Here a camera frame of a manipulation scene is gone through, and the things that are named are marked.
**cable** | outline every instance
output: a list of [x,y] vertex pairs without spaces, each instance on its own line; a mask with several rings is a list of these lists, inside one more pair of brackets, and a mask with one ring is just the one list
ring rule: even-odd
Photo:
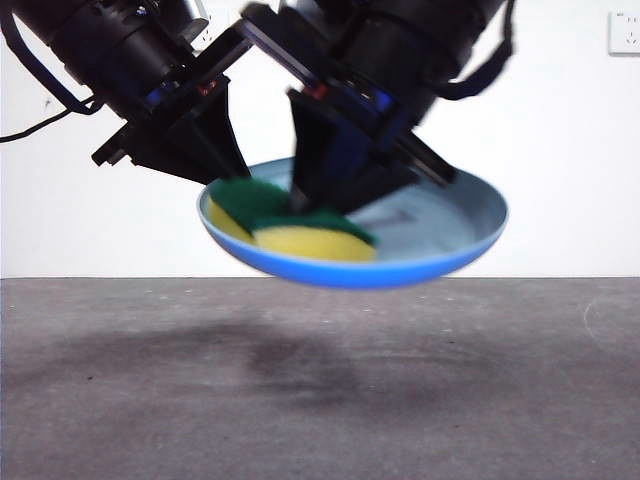
[[503,40],[491,57],[478,69],[460,82],[434,83],[425,82],[433,92],[446,100],[462,100],[482,93],[491,85],[504,70],[507,60],[513,55],[513,10],[516,0],[507,0],[504,25],[502,27]]
[[[96,102],[95,101],[95,95],[92,95],[89,98],[87,98],[86,100],[83,100],[82,104],[83,105],[87,105],[88,103],[91,103],[91,102],[93,102],[93,105],[91,105],[90,110],[93,111],[94,113],[97,112],[98,110],[100,110],[102,108],[102,106],[104,105],[102,102]],[[33,133],[36,133],[38,130],[43,129],[44,127],[46,127],[48,125],[51,125],[52,123],[57,122],[58,120],[62,120],[64,117],[66,117],[70,113],[74,113],[74,112],[67,108],[63,112],[60,112],[60,113],[58,113],[57,115],[54,115],[51,118],[48,118],[48,119],[46,119],[46,120],[44,120],[44,121],[42,121],[40,123],[37,123],[33,127],[27,128],[23,132],[15,133],[13,135],[8,135],[6,137],[0,137],[0,143],[14,142],[16,140],[20,140],[20,139],[26,138],[29,135],[31,135]]]

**sponge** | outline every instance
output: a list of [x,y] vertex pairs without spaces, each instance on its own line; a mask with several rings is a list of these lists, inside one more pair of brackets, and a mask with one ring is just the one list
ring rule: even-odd
[[287,255],[342,262],[375,258],[375,238],[339,212],[294,215],[288,193],[254,178],[219,180],[210,188],[209,220],[243,242]]

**concrete floor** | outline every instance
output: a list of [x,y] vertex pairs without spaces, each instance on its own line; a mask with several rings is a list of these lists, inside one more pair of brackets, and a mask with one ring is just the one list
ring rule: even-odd
[[3,478],[640,478],[640,280],[5,280]]

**electrical socket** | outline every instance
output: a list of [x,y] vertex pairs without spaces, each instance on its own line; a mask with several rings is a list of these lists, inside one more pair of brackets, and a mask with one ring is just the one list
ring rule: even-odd
[[229,9],[220,6],[219,2],[203,2],[209,16],[209,25],[198,34],[191,46],[196,53],[202,52],[213,43],[231,25],[229,21]]
[[640,11],[609,14],[609,54],[640,55]]
[[[248,0],[201,0],[202,5],[209,16],[209,25],[196,39],[191,42],[191,46],[196,53],[202,52],[218,36],[240,18],[240,11],[249,3]],[[262,0],[272,10],[278,11],[280,0]]]

